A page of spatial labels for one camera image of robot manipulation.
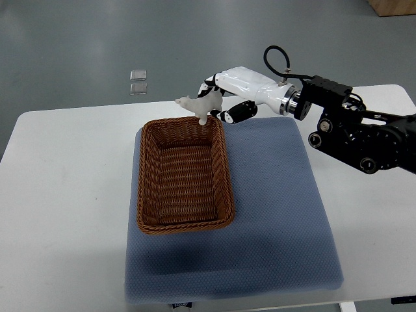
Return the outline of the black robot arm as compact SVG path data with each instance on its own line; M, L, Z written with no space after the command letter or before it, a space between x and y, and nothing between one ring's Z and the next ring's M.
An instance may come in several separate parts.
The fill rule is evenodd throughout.
M322 107L317 130L308 136L312 148L366 174L396 167L415 172L415 115L368 110L351 86L289 69L281 73L264 63L283 81L302 82L302 89L280 106L284 112L303 120L312 105Z

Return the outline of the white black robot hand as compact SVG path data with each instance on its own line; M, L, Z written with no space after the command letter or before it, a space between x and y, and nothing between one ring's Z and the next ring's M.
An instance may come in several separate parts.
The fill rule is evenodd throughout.
M300 91L290 83L277 83L274 80L245 67L235 67L221 71L201 84L198 97L212 91L228 92L243 99L243 102L228 110L212 110L211 115L227 124L245 121L257 114L257 106L265 104L273 112L293 114L300 97Z

